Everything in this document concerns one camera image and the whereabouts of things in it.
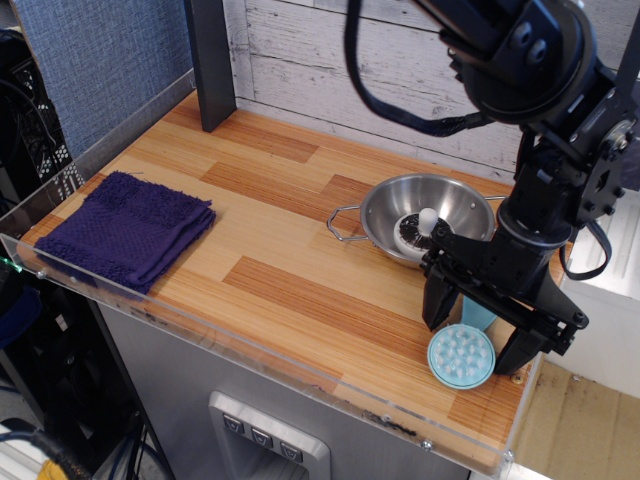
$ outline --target purple towel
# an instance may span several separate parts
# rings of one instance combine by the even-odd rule
[[[114,172],[36,248],[144,294],[213,224],[210,205]]]

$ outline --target screw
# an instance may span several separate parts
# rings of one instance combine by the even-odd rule
[[[527,43],[529,43],[529,40],[531,40],[532,31],[533,29],[531,28],[531,24],[529,22],[524,22],[518,25],[513,31],[513,35],[511,35],[509,48],[524,47]]]
[[[547,54],[547,42],[539,38],[527,52],[527,65],[536,65],[542,61]]]
[[[522,385],[524,383],[524,377],[521,373],[517,372],[511,375],[511,382],[516,385]]]

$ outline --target wooden floor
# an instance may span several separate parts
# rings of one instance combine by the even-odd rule
[[[545,362],[514,451],[553,480],[636,480],[640,399]]]

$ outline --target black equipment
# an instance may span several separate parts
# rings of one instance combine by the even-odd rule
[[[596,56],[582,10],[569,0],[418,0],[442,27],[456,78],[479,112],[425,120],[373,97],[360,80],[357,32],[361,0],[350,0],[345,52],[356,90],[384,118],[447,136],[491,121],[519,125],[523,135],[515,186],[498,210],[489,242],[470,240],[438,224],[423,257],[427,277],[423,318],[433,330],[459,293],[516,327],[495,372],[512,374],[538,352],[564,354],[586,315],[560,291],[549,261],[585,226],[611,247],[596,219],[613,215],[624,195],[622,155],[636,137],[631,93],[640,69],[640,14],[620,70]],[[604,270],[573,274],[583,280]]]
[[[84,183],[22,35],[0,30],[0,216],[54,181],[63,200]]]

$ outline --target wood grain surface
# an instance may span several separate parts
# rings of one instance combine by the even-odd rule
[[[325,222],[336,207],[359,204],[396,175],[445,174],[483,195],[509,187],[243,111],[207,134],[192,95],[24,241],[55,228],[113,171],[211,199],[218,215],[150,300],[124,297],[118,308],[313,385],[394,434],[432,439],[465,465],[497,468],[530,367],[523,383],[496,375],[470,391],[439,383],[426,362],[432,333],[421,319],[422,272],[369,241],[338,241]],[[357,212],[335,225],[361,232]],[[498,351],[510,332],[502,320],[490,328]]]

